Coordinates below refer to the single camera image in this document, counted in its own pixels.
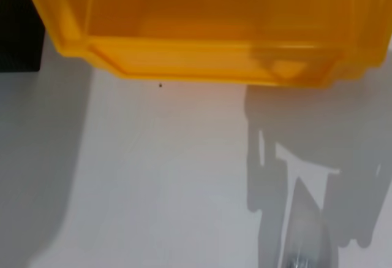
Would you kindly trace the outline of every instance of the dark object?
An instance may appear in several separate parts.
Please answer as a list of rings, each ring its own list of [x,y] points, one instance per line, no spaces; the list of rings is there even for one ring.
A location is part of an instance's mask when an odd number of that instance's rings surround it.
[[[0,0],[0,72],[36,72],[45,27],[31,0]]]

